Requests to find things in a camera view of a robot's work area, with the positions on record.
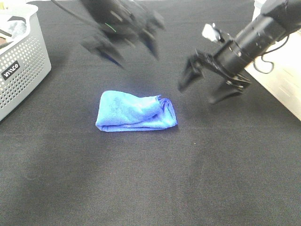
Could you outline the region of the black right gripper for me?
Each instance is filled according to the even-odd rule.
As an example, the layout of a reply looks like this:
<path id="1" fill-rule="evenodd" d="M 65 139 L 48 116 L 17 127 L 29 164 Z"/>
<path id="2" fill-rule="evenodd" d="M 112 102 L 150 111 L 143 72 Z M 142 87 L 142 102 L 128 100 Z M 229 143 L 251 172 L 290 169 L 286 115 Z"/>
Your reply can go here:
<path id="1" fill-rule="evenodd" d="M 222 82 L 219 87 L 209 95 L 208 102 L 211 104 L 216 104 L 227 98 L 240 95 L 244 92 L 244 89 L 251 85 L 250 74 L 245 69 L 241 69 L 239 72 L 234 72 L 233 69 L 229 71 L 211 54 L 197 49 L 195 52 L 196 55 L 188 57 L 184 70 L 179 78 L 178 90 L 180 92 L 185 91 L 193 82 L 204 77 L 202 72 L 203 67 L 225 79 L 225 82 Z"/>

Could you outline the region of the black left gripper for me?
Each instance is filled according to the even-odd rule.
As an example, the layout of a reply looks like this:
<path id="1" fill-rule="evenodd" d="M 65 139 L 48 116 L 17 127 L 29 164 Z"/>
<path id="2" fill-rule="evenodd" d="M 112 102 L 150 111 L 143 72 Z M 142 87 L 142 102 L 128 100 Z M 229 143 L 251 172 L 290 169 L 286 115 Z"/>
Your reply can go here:
<path id="1" fill-rule="evenodd" d="M 135 0 L 86 0 L 84 7 L 99 26 L 94 35 L 81 41 L 81 45 L 90 53 L 124 68 L 124 58 L 110 39 L 138 37 L 159 60 L 157 29 L 166 29 L 160 13 L 151 12 Z"/>

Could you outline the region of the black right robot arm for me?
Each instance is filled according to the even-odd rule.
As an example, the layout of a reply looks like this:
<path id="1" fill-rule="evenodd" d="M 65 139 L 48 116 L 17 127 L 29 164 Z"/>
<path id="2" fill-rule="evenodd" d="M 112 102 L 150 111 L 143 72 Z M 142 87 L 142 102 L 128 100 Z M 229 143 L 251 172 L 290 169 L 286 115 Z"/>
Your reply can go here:
<path id="1" fill-rule="evenodd" d="M 214 54 L 199 50 L 187 60 L 178 83 L 184 91 L 194 81 L 203 77 L 204 68 L 220 75 L 224 82 L 214 91 L 209 101 L 218 103 L 238 96 L 251 84 L 245 67 L 257 57 L 270 51 L 270 46 L 301 28 L 301 2 L 299 0 L 267 0 L 259 15 L 235 37 L 218 29 L 215 24 L 206 24 L 202 36 L 220 44 Z"/>

